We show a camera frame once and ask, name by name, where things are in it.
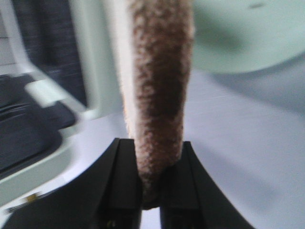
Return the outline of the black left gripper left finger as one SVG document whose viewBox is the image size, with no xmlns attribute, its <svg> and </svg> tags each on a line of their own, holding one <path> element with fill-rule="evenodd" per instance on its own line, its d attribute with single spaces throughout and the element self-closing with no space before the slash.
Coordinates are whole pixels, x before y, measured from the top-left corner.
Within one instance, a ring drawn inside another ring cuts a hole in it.
<svg viewBox="0 0 305 229">
<path fill-rule="evenodd" d="M 132 139 L 114 139 L 75 179 L 15 208 L 6 229 L 137 229 L 142 190 Z"/>
</svg>

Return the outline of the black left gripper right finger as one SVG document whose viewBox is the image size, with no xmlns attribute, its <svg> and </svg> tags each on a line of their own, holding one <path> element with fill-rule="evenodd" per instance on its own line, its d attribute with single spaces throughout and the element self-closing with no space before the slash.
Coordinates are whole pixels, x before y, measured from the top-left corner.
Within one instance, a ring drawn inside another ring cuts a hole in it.
<svg viewBox="0 0 305 229">
<path fill-rule="evenodd" d="M 209 176 L 190 142 L 163 176 L 160 205 L 163 229 L 251 229 Z"/>
</svg>

